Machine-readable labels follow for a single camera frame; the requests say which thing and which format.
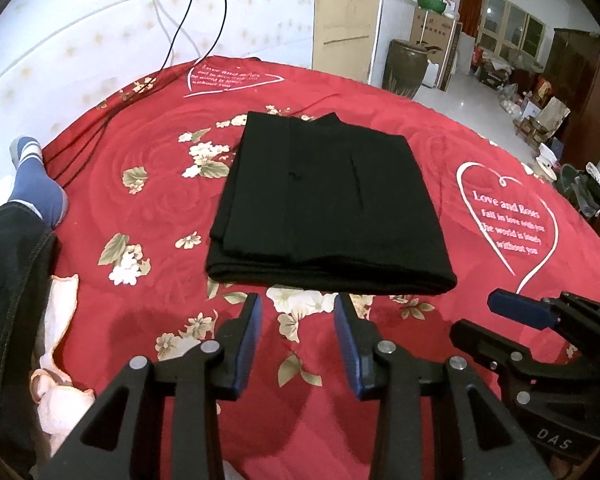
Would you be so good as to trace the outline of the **dark jeans leg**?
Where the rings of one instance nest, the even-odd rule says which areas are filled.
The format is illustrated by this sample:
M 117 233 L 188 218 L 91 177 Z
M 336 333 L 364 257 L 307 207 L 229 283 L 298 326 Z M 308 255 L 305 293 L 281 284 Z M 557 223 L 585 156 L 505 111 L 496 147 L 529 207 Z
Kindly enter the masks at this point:
M 46 307 L 57 236 L 30 209 L 0 207 L 0 454 L 33 448 L 31 356 Z

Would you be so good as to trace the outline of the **red rose bedsheet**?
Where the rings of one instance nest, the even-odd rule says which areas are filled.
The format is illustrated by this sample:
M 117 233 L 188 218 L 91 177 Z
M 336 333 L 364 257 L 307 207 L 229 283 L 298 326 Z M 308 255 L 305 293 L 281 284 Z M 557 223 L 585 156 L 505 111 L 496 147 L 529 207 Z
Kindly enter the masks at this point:
M 578 349 L 492 313 L 502 288 L 600 301 L 600 238 L 478 133 L 394 94 L 212 58 L 114 93 L 44 151 L 65 185 L 57 271 L 79 280 L 56 358 L 102 392 L 136 354 L 179 356 L 262 301 L 244 396 L 220 411 L 250 479 L 364 479 L 378 406 L 350 390 L 332 300 L 415 356 L 461 318 L 565 363 Z

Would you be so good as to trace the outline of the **black pants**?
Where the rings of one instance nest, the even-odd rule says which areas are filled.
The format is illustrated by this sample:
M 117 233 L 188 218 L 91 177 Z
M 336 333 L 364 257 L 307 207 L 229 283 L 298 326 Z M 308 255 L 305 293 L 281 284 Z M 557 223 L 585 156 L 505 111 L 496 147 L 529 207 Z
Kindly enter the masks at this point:
M 217 282 L 358 295 L 442 295 L 457 284 L 403 136 L 251 112 L 210 231 Z

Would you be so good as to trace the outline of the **green basin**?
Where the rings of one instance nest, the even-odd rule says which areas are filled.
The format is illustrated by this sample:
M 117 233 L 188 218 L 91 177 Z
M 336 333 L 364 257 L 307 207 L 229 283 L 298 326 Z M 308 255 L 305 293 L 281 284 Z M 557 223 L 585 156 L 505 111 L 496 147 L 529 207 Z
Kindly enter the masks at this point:
M 420 8 L 437 14 L 443 14 L 446 9 L 445 0 L 417 0 L 417 4 Z

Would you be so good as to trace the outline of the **dark ceramic urn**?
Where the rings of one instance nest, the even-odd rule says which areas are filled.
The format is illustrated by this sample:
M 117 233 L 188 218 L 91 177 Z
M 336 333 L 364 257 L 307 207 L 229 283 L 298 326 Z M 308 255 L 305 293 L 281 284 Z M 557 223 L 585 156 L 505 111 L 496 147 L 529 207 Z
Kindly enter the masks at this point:
M 427 50 L 418 44 L 393 39 L 386 58 L 382 88 L 397 96 L 413 99 L 428 67 Z

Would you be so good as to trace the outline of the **brown cardboard box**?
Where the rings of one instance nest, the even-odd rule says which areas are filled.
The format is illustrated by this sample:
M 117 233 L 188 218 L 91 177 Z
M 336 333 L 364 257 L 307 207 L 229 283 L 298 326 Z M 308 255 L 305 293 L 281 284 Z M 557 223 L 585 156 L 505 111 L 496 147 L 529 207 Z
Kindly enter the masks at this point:
M 438 90 L 448 88 L 461 32 L 462 23 L 456 18 L 422 8 L 415 11 L 411 42 L 425 48 L 428 61 L 437 66 L 434 86 Z

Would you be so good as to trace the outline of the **dark wooden wardrobe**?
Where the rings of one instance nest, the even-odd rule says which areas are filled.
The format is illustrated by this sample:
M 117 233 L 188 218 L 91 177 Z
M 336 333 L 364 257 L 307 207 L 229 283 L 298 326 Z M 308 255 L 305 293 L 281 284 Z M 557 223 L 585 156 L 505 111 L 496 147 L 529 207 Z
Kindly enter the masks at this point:
M 543 76 L 553 96 L 570 109 L 558 139 L 564 148 L 559 160 L 583 168 L 600 162 L 600 34 L 554 30 Z

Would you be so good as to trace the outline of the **blue sock foot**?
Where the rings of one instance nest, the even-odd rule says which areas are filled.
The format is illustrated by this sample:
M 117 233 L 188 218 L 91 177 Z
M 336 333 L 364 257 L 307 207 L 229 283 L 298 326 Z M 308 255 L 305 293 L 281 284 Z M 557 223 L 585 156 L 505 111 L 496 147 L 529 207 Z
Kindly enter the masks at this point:
M 9 145 L 9 154 L 16 176 L 8 202 L 26 206 L 46 226 L 57 228 L 68 211 L 68 197 L 47 174 L 40 142 L 32 136 L 20 136 Z

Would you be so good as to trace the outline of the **cardboard sheet on wall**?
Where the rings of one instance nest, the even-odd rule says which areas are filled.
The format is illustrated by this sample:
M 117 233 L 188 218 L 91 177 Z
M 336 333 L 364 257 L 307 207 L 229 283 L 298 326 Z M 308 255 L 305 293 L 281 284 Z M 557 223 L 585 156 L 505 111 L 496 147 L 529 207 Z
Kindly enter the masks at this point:
M 312 68 L 368 81 L 380 0 L 315 0 Z

